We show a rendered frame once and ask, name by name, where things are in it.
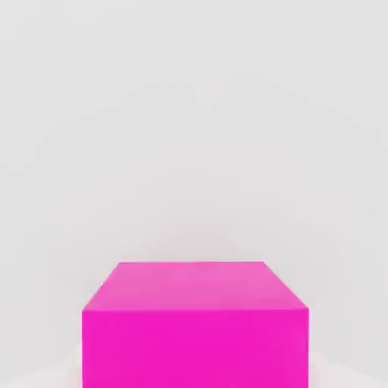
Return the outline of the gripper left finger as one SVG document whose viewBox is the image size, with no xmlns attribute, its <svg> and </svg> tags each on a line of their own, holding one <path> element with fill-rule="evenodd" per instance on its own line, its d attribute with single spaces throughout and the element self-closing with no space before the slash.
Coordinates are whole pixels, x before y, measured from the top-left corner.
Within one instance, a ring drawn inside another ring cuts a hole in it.
<svg viewBox="0 0 388 388">
<path fill-rule="evenodd" d="M 64 364 L 62 388 L 83 388 L 81 345 L 75 348 Z"/>
</svg>

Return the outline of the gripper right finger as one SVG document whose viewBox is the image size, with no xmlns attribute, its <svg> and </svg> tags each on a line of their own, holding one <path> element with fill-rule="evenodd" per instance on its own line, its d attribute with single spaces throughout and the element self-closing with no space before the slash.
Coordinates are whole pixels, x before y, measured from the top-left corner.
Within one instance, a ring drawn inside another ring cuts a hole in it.
<svg viewBox="0 0 388 388">
<path fill-rule="evenodd" d="M 308 388 L 327 388 L 329 363 L 314 350 L 308 356 Z"/>
</svg>

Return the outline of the small magenta cube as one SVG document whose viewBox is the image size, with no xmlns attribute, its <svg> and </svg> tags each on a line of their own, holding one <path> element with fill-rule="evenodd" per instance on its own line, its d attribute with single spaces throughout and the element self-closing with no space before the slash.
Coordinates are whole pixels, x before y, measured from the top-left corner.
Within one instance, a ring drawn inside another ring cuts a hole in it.
<svg viewBox="0 0 388 388">
<path fill-rule="evenodd" d="M 308 388 L 308 307 L 260 261 L 122 262 L 82 311 L 83 388 Z"/>
</svg>

